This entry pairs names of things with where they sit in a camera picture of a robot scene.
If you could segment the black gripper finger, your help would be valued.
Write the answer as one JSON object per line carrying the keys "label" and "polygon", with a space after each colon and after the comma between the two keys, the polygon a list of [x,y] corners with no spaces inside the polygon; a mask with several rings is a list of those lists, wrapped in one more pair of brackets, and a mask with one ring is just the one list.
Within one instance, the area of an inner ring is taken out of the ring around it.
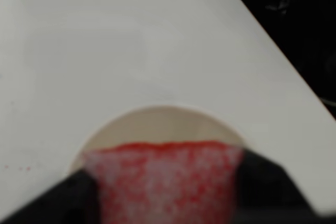
{"label": "black gripper finger", "polygon": [[248,150],[237,171],[237,208],[232,223],[335,223],[335,215],[313,212],[285,170]]}
{"label": "black gripper finger", "polygon": [[82,169],[1,221],[3,224],[100,222],[97,184]]}

